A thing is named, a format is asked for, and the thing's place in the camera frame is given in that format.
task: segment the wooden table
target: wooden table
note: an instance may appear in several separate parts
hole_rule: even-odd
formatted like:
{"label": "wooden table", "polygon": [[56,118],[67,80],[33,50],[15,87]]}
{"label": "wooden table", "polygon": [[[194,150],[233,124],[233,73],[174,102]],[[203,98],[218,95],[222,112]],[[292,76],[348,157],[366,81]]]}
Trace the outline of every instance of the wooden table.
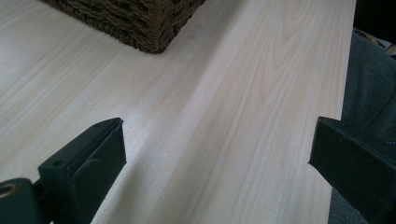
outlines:
{"label": "wooden table", "polygon": [[307,164],[339,119],[354,0],[207,0],[143,53],[32,0],[0,1],[0,181],[121,117],[127,165],[92,223],[326,223]]}

